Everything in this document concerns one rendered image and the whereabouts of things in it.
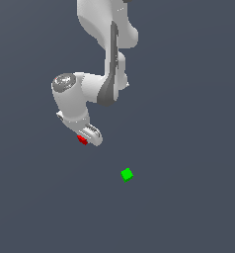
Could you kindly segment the green cube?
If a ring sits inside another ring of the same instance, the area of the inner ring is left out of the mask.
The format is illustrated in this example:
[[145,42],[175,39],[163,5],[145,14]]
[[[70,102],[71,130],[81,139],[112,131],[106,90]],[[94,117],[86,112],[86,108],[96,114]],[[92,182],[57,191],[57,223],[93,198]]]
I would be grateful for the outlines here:
[[129,168],[122,170],[120,175],[125,182],[128,182],[133,177],[133,174]]

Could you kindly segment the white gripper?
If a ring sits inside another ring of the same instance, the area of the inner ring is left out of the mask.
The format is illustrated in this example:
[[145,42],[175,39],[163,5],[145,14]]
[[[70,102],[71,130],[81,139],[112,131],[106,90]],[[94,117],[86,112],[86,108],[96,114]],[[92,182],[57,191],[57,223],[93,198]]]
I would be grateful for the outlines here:
[[92,143],[95,146],[99,146],[103,142],[101,132],[91,124],[85,124],[85,126],[78,131],[78,134],[84,137],[88,143]]

